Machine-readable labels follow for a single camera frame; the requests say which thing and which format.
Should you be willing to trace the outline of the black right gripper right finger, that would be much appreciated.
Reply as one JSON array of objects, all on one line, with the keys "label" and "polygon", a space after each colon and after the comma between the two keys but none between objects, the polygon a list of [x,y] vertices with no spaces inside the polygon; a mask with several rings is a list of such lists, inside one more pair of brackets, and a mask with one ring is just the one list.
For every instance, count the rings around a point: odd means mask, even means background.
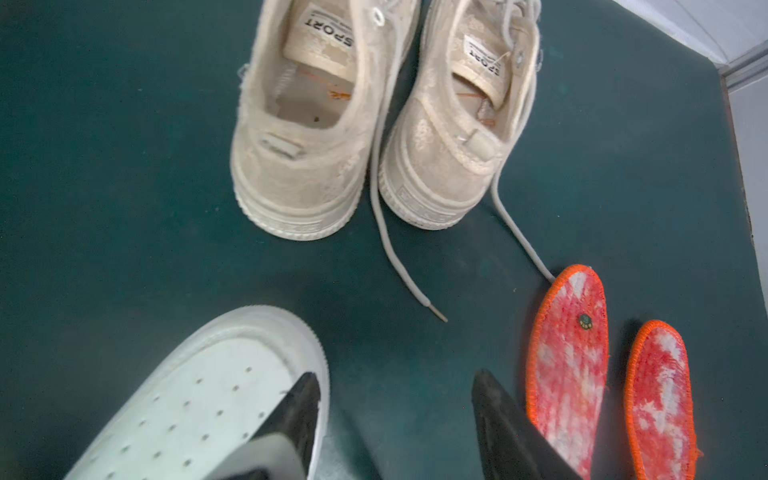
[{"label": "black right gripper right finger", "polygon": [[487,369],[474,375],[472,405],[486,479],[579,477]]}]

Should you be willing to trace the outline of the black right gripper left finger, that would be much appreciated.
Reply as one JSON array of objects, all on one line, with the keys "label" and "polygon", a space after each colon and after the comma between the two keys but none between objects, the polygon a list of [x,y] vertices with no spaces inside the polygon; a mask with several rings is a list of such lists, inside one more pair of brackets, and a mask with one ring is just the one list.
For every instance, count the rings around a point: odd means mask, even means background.
[{"label": "black right gripper left finger", "polygon": [[321,389],[304,373],[257,431],[221,463],[223,479],[307,479],[319,426]]}]

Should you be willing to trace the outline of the white sneaker front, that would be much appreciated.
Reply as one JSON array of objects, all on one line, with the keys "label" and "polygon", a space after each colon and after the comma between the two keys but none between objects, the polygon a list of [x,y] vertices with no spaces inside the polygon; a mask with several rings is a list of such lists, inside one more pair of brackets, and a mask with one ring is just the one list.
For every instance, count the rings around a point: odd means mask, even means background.
[{"label": "white sneaker front", "polygon": [[70,479],[204,479],[262,433],[301,378],[317,413],[294,438],[307,479],[327,430],[330,374],[315,332],[284,309],[246,306],[198,329],[105,425]]}]

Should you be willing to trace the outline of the red orange insole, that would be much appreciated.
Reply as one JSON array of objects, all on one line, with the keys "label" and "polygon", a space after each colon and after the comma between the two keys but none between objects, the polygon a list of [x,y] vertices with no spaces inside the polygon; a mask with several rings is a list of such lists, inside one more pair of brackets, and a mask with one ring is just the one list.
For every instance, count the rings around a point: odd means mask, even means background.
[{"label": "red orange insole", "polygon": [[582,479],[591,477],[609,363],[606,296],[588,266],[566,268],[535,316],[525,370],[526,412]]}]

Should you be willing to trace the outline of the beige lace sneaker with laces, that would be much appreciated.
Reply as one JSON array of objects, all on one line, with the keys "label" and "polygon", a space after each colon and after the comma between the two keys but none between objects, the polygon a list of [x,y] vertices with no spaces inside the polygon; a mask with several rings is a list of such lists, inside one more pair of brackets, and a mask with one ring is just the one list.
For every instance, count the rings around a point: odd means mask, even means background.
[{"label": "beige lace sneaker with laces", "polygon": [[459,223],[485,195],[548,280],[552,273],[499,195],[530,118],[541,67],[538,1],[433,1],[414,86],[386,142],[378,188],[424,230]]}]

